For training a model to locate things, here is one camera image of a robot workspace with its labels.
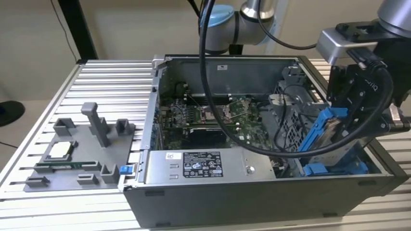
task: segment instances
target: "green circuit board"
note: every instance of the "green circuit board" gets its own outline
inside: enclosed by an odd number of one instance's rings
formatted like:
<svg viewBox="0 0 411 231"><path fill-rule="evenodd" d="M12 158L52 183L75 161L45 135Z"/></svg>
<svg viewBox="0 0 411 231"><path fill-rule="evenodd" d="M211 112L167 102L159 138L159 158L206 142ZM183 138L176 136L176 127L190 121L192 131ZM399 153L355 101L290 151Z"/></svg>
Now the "green circuit board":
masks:
<svg viewBox="0 0 411 231"><path fill-rule="evenodd" d="M234 97L232 102L218 105L219 116L238 138L247 144L263 149L272 148L268 132L259 116L258 104L246 97ZM190 149L187 143L194 131L219 129L211 109L206 105L186 105L175 102L171 106L162 107L164 149ZM232 148L238 144L224 136L224 141L212 143L212 148Z"/></svg>

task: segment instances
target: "aluminum extrusion table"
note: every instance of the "aluminum extrusion table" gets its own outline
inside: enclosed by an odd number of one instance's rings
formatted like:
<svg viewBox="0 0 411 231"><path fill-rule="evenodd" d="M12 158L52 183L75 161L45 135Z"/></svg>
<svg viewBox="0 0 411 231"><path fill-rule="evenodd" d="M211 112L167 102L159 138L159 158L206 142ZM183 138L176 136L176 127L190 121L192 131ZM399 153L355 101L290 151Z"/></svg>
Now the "aluminum extrusion table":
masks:
<svg viewBox="0 0 411 231"><path fill-rule="evenodd" d="M330 65L311 60L328 78ZM31 192L24 180L40 160L53 137L52 124L60 117L85 124L80 113L84 102L99 104L107 122L127 118L136 124L130 163L139 160L152 61L88 61L71 72L51 104L0 173L0 230L139 230L139 223L118 189ZM402 168L411 176L411 132L379 138ZM234 230L382 231L411 230L411 180L390 195L367 199L343 218L323 218L190 228L202 231Z"/></svg>

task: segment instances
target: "black pole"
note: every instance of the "black pole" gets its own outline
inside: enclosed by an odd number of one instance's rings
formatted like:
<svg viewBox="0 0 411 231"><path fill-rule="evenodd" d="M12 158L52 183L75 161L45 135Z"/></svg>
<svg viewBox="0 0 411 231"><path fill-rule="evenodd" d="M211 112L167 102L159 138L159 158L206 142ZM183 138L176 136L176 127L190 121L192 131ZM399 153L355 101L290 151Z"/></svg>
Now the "black pole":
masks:
<svg viewBox="0 0 411 231"><path fill-rule="evenodd" d="M81 59L99 59L84 19L80 0L59 0L59 5Z"/></svg>
<svg viewBox="0 0 411 231"><path fill-rule="evenodd" d="M228 53L232 55L242 55L243 54L243 45L240 44L230 44Z"/></svg>

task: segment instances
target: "power supply label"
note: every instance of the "power supply label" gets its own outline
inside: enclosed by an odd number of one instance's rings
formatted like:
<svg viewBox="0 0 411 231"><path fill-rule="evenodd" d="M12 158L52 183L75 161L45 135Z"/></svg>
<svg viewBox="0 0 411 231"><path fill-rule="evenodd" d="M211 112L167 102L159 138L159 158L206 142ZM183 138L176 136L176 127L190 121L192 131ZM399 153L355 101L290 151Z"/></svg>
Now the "power supply label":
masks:
<svg viewBox="0 0 411 231"><path fill-rule="evenodd" d="M220 152L183 153L183 166L186 178L223 177Z"/></svg>

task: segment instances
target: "motherboard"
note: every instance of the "motherboard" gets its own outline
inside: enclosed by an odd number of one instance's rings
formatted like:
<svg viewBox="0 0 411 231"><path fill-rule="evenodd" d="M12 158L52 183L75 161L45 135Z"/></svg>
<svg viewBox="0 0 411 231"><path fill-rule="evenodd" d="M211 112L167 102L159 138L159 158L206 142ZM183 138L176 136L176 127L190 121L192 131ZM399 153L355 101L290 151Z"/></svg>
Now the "motherboard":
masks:
<svg viewBox="0 0 411 231"><path fill-rule="evenodd" d="M232 133L247 144L272 148L268 132L252 97L220 97L219 116ZM211 108L202 97L186 94L160 107L164 149L204 149L238 147L222 131Z"/></svg>

